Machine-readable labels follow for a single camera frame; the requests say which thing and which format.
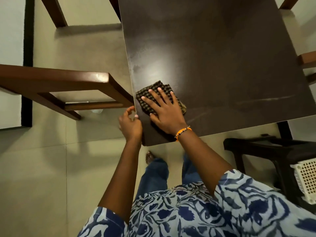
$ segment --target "orange thread bracelet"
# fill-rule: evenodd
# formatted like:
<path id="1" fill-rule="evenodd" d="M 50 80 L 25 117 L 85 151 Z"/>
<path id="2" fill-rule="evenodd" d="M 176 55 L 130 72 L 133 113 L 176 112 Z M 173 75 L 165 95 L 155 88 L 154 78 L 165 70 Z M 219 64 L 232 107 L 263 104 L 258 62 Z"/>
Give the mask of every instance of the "orange thread bracelet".
<path id="1" fill-rule="evenodd" d="M 176 136 L 175 136 L 175 139 L 177 139 L 176 141 L 178 141 L 178 136 L 179 136 L 180 134 L 182 134 L 182 132 L 184 132 L 184 131 L 186 131 L 186 130 L 192 130 L 192 129 L 190 128 L 190 126 L 188 126 L 187 128 L 183 128 L 183 129 L 181 129 L 180 131 L 178 131 L 177 134 L 176 134 Z"/>

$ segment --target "left hand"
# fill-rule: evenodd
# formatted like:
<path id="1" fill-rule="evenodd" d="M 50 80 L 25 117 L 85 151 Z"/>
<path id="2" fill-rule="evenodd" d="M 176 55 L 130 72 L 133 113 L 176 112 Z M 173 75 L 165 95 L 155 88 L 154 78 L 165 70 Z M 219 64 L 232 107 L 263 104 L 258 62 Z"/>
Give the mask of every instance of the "left hand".
<path id="1" fill-rule="evenodd" d="M 134 120 L 130 119 L 128 116 L 135 111 L 135 106 L 129 107 L 122 116 L 119 117 L 119 129 L 123 133 L 126 142 L 130 140 L 136 140 L 137 142 L 142 141 L 143 127 L 142 123 L 135 115 Z"/>

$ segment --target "white plastic basket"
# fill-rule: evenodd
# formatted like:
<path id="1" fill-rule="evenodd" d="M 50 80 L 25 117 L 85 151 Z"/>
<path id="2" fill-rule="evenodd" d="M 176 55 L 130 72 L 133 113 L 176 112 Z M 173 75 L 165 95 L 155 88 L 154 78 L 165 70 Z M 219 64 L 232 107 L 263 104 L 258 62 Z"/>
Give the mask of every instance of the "white plastic basket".
<path id="1" fill-rule="evenodd" d="M 300 161 L 291 167 L 294 168 L 297 184 L 304 194 L 302 199 L 309 204 L 316 204 L 316 158 Z"/>

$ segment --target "blue floral shirt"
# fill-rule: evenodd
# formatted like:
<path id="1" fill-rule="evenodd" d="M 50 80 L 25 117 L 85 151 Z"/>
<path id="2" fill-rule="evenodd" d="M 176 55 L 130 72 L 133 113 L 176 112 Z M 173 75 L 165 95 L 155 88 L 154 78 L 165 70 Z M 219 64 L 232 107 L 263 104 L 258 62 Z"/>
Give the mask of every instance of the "blue floral shirt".
<path id="1" fill-rule="evenodd" d="M 316 216 L 237 170 L 227 171 L 214 198 L 202 182 L 138 197 L 128 226 L 97 207 L 80 237 L 316 236 Z"/>

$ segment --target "table top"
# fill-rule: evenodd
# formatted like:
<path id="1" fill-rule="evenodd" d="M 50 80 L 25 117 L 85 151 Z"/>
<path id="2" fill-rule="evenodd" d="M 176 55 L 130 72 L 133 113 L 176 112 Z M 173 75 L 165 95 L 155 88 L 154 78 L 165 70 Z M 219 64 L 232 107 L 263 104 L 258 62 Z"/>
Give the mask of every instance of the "table top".
<path id="1" fill-rule="evenodd" d="M 199 136 L 316 114 L 274 0 L 119 0 L 134 93 L 161 80 Z M 135 99 L 143 145 L 174 141 Z"/>

